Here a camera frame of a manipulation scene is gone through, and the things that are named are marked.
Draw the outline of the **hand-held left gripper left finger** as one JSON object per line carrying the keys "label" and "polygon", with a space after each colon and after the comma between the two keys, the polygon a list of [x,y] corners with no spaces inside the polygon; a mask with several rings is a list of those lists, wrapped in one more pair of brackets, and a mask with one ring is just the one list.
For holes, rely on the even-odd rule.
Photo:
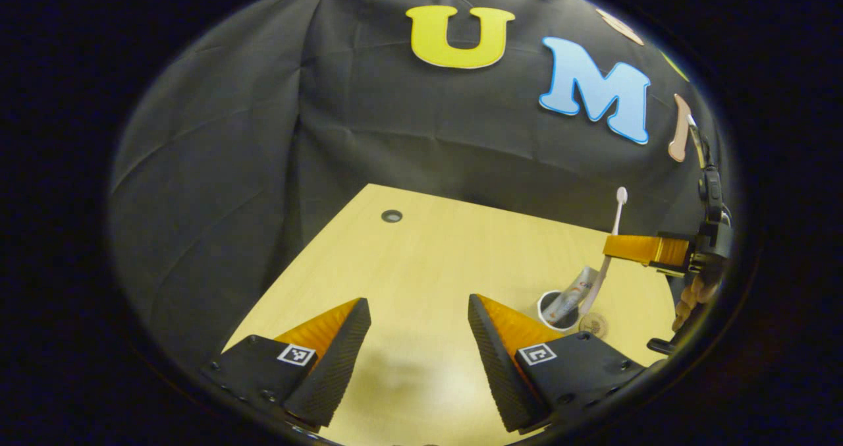
{"label": "hand-held left gripper left finger", "polygon": [[250,409],[317,433],[349,386],[371,315],[355,298],[274,338],[247,335],[202,367],[202,376]]}

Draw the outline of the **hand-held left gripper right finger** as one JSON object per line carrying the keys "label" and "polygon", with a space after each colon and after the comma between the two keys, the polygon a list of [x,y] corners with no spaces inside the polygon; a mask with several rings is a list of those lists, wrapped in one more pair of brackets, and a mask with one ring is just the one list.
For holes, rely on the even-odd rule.
{"label": "hand-held left gripper right finger", "polygon": [[506,431],[574,427],[645,368],[590,332],[560,333],[481,294],[468,322]]}

